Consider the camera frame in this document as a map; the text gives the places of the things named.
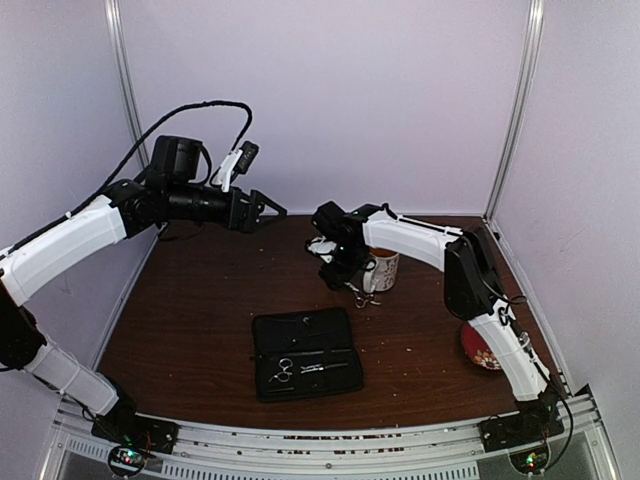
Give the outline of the silver thinning scissors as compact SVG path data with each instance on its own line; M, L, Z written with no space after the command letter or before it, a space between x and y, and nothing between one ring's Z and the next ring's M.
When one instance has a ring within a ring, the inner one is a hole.
M376 298L376 295L374 293L364 292L363 290L356 287L350 282L347 282L345 286L348 287L349 290L353 293L354 304L357 309L364 309L369 305L371 306L381 305L381 302Z

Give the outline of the black zippered tool case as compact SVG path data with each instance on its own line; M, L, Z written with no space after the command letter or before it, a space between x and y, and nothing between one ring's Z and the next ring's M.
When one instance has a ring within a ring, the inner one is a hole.
M301 319L311 317L309 326ZM260 315L252 321L256 397L263 403L319 398L359 391L364 373L354 345L351 323L342 307ZM297 346L288 348L291 338ZM348 362L342 369L295 375L287 384L269 383L277 362L290 358L296 365Z

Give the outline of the silver straight hair scissors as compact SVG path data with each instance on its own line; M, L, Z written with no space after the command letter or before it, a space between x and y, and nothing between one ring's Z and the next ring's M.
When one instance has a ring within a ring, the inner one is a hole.
M289 383L295 375L309 375L312 373L326 372L342 369L349 366L348 362L316 363L308 365L296 365L290 358L281 358L277 362L277 371L269 378L269 383Z

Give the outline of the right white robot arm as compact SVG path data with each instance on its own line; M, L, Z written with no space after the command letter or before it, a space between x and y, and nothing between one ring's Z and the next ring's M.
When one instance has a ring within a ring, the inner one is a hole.
M319 275L332 290L364 271L373 249L392 251L442 272L447 310L481 336L511 385L522 411L513 419L513 433L530 442L550 426L562 390L553 384L552 373L519 325L515 302L504 291L481 230L433 225L398 215L386 204L365 204L347 212L333 201L318 207L311 223L319 235L306 248L322 260Z

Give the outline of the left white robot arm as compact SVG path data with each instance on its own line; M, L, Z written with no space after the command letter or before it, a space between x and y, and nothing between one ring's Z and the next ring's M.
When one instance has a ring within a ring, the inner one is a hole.
M144 433L133 400L117 385L78 362L41 333L26 304L55 277L94 253L171 220L215 223L252 233L287 215L259 191L245 193L233 181L247 173L259 148L233 148L209 179L197 181L200 160L210 158L196 139L162 135L141 180L103 187L77 213L21 245L1 253L1 364L30 373L85 407L123 444Z

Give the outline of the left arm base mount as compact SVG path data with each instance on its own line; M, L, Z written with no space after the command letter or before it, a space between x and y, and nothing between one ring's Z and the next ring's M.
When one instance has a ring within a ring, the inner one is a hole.
M177 423L137 413L135 403L119 399L105 415L94 416L91 434L151 453L171 454L177 440Z

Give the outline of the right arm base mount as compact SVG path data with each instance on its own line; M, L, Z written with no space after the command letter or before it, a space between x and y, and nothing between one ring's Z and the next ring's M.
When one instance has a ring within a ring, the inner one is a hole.
M485 452L541 442L564 432L556 401L516 401L515 404L516 413L492 416L477 425Z

